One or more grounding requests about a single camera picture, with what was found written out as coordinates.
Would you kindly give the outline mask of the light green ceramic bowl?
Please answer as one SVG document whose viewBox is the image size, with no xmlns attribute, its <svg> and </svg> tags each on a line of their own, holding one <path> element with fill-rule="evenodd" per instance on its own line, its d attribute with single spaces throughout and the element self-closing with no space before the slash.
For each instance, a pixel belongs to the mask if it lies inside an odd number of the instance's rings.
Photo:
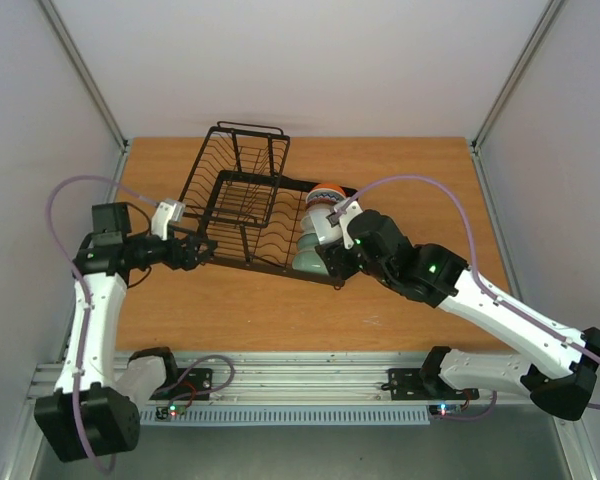
<svg viewBox="0 0 600 480">
<path fill-rule="evenodd" d="M 320 240 L 315 232 L 304 233 L 297 241 L 297 252 L 314 250 L 319 244 Z"/>
</svg>

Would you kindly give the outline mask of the plain white bowl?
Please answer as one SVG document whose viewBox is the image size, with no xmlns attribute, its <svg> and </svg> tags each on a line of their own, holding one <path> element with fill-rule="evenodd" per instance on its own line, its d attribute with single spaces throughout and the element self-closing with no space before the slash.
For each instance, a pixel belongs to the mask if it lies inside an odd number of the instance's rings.
<svg viewBox="0 0 600 480">
<path fill-rule="evenodd" d="M 328 216 L 331 211 L 326 206 L 315 206 L 308 209 L 301 220 L 301 229 L 304 234 L 316 235 L 320 245 L 326 245 L 342 238 L 342 229 L 339 225 L 333 226 Z"/>
</svg>

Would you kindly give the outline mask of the black wire dish rack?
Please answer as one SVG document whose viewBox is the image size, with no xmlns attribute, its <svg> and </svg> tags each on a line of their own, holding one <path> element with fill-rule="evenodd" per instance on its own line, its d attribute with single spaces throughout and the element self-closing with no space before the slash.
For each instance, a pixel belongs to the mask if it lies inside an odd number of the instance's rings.
<svg viewBox="0 0 600 480">
<path fill-rule="evenodd" d="M 346 281 L 292 268 L 315 184 L 284 175 L 290 142 L 274 126 L 220 121 L 210 127 L 179 197 L 183 217 L 218 243 L 213 264 L 340 289 Z"/>
</svg>

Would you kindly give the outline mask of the white bowl with orange outside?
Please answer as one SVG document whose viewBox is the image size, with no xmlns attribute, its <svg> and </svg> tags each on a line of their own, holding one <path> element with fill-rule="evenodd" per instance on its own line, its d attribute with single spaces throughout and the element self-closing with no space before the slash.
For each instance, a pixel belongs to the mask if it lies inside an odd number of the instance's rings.
<svg viewBox="0 0 600 480">
<path fill-rule="evenodd" d="M 336 195 L 342 198 L 346 198 L 347 197 L 347 193 L 344 191 L 344 189 L 336 184 L 333 183 L 320 183 L 317 184 L 315 187 L 313 187 L 310 192 L 310 195 L 318 195 L 318 194 L 329 194 L 329 195 Z"/>
</svg>

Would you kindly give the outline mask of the red patterned bowl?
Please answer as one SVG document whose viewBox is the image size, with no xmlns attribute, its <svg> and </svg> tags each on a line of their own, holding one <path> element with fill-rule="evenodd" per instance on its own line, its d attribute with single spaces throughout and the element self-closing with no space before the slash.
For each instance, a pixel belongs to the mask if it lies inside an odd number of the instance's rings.
<svg viewBox="0 0 600 480">
<path fill-rule="evenodd" d="M 311 211 L 312 209 L 320 209 L 320 208 L 330 209 L 334 205 L 345 200 L 346 198 L 342 198 L 342 197 L 339 197 L 336 195 L 329 195 L 329 194 L 318 194 L 318 195 L 308 194 L 305 199 L 305 204 L 306 204 L 305 210 Z"/>
</svg>

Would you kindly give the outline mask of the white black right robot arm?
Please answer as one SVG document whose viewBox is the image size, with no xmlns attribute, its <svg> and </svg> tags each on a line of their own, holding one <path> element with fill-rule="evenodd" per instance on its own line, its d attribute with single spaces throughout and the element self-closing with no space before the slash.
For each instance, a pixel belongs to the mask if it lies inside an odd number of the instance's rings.
<svg viewBox="0 0 600 480">
<path fill-rule="evenodd" d="M 412 244 L 395 222 L 352 203 L 342 216 L 310 214 L 329 272 L 360 272 L 410 300 L 463 318 L 512 348 L 475 354 L 437 346 L 419 376 L 429 399 L 451 391 L 519 395 L 568 421 L 582 417 L 597 382 L 600 330 L 560 324 L 499 289 L 465 259 L 437 244 Z"/>
</svg>

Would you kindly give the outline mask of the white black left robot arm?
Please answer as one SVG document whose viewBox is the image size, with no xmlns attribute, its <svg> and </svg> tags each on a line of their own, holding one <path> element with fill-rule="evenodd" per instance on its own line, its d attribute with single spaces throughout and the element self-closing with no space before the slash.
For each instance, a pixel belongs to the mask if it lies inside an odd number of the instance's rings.
<svg viewBox="0 0 600 480">
<path fill-rule="evenodd" d="M 125 371 L 114 371 L 119 315 L 133 271 L 155 265 L 190 271 L 217 244 L 179 227 L 183 203 L 160 202 L 148 229 L 133 233 L 129 203 L 96 205 L 93 230 L 70 263 L 75 311 L 68 350 L 52 394 L 35 402 L 34 418 L 64 463 L 133 450 L 140 410 L 154 396 L 169 398 L 182 375 L 173 352 L 152 347 L 134 352 Z"/>
</svg>

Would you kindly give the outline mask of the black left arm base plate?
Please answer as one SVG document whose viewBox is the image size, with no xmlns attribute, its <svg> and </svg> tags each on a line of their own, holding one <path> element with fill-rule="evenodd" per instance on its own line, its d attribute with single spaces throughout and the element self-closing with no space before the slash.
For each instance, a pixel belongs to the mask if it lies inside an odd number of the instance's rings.
<svg viewBox="0 0 600 480">
<path fill-rule="evenodd" d="M 186 400 L 189 400 L 195 391 L 195 401 L 208 400 L 210 394 L 207 393 L 207 390 L 212 386 L 213 370 L 210 368 L 194 368 L 175 388 L 166 392 L 154 393 L 150 399 L 153 401 L 165 401 L 178 395 L 183 395 Z"/>
</svg>

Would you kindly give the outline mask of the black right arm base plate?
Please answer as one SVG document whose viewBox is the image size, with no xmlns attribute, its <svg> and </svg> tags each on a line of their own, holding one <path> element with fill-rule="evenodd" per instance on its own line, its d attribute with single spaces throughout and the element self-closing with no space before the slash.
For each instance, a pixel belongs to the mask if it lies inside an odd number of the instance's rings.
<svg viewBox="0 0 600 480">
<path fill-rule="evenodd" d="M 393 401 L 398 400 L 477 400 L 477 389 L 459 390 L 445 384 L 438 377 L 425 375 L 418 368 L 390 368 L 382 391 L 390 393 Z"/>
</svg>

